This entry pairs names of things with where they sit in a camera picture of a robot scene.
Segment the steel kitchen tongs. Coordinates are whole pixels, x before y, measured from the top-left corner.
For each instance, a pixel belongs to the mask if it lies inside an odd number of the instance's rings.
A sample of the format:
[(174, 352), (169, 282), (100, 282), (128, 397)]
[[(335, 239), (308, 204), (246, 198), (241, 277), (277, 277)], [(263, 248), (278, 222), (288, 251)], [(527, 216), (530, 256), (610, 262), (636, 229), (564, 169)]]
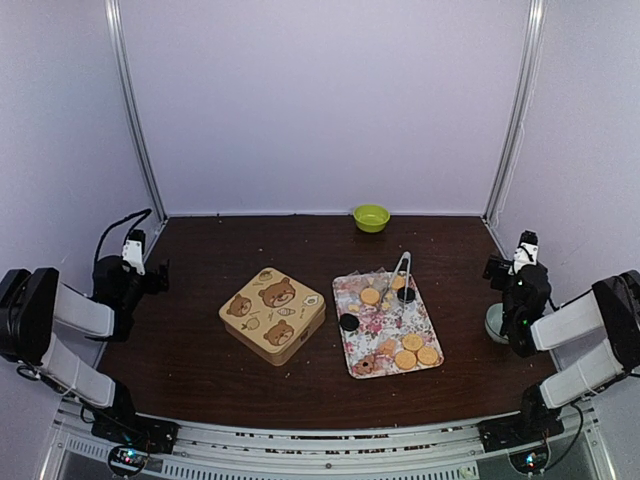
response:
[(380, 293), (380, 301), (378, 302), (378, 306), (382, 305), (382, 301), (385, 296), (392, 290), (392, 286), (401, 272), (404, 272), (405, 285), (409, 284), (410, 275), (411, 275), (411, 264), (412, 264), (412, 255), (409, 251), (404, 251), (398, 260), (395, 269), (389, 280), (387, 281), (386, 286)]

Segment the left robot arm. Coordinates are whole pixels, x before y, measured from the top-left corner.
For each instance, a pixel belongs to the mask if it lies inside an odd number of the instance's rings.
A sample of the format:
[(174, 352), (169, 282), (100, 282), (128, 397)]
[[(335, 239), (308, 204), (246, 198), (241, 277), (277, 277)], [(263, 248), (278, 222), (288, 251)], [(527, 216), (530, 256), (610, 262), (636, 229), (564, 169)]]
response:
[(140, 300), (168, 289), (167, 263), (146, 271), (116, 256), (98, 261), (91, 296), (63, 283), (53, 267), (10, 270), (1, 280), (1, 357), (28, 379), (78, 398), (121, 443), (133, 444), (144, 424), (128, 388), (82, 360), (55, 327), (93, 341), (125, 342)]

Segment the silver tin lid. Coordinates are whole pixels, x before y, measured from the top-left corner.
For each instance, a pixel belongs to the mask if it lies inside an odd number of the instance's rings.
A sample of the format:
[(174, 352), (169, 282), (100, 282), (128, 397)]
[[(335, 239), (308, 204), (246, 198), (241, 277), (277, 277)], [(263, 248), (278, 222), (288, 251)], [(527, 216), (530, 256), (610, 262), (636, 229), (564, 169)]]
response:
[(295, 324), (310, 320), (323, 307), (326, 301), (319, 292), (266, 267), (220, 307), (219, 317), (233, 325), (253, 317), (270, 322), (280, 317)]

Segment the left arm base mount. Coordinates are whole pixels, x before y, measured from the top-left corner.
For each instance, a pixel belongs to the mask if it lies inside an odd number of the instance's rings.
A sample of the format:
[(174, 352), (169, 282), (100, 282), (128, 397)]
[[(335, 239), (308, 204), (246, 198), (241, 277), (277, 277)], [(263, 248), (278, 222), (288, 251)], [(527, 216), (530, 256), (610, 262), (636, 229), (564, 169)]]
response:
[(91, 427), (93, 436), (114, 443), (107, 454), (107, 466), (117, 476), (130, 478), (140, 474), (154, 454), (171, 454), (179, 425), (175, 422), (136, 417), (132, 427), (103, 417)]

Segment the gold cookie tin box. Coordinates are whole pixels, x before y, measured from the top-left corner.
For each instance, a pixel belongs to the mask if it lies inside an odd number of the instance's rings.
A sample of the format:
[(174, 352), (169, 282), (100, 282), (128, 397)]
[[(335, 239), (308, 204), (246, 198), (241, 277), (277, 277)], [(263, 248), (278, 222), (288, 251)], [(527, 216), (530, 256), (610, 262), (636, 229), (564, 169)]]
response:
[(274, 366), (282, 366), (324, 323), (326, 308), (321, 308), (312, 318), (291, 324), (277, 317), (275, 322), (253, 317), (233, 325), (225, 320), (226, 331), (263, 360)]

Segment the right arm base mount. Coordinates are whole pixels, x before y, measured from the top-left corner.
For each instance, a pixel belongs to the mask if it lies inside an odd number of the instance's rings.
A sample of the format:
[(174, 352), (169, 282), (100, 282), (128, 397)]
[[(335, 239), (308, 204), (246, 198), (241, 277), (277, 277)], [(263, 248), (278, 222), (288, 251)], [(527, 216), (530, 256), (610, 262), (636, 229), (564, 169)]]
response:
[(505, 451), (519, 474), (542, 474), (551, 463), (549, 440), (564, 432), (559, 420), (526, 423), (519, 414), (484, 420), (477, 425), (486, 453)]

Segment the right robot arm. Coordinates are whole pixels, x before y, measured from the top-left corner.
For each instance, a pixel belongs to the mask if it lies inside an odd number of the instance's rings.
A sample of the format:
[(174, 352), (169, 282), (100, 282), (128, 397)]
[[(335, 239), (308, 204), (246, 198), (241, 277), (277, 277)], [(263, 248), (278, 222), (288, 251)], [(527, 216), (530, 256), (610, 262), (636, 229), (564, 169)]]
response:
[(550, 296), (547, 269), (541, 265), (526, 265), (506, 281), (501, 333), (518, 356), (553, 351), (594, 332), (603, 337), (572, 364), (525, 391), (512, 430), (526, 442), (554, 423), (565, 405), (598, 393), (639, 367), (638, 271), (599, 280), (547, 314)]

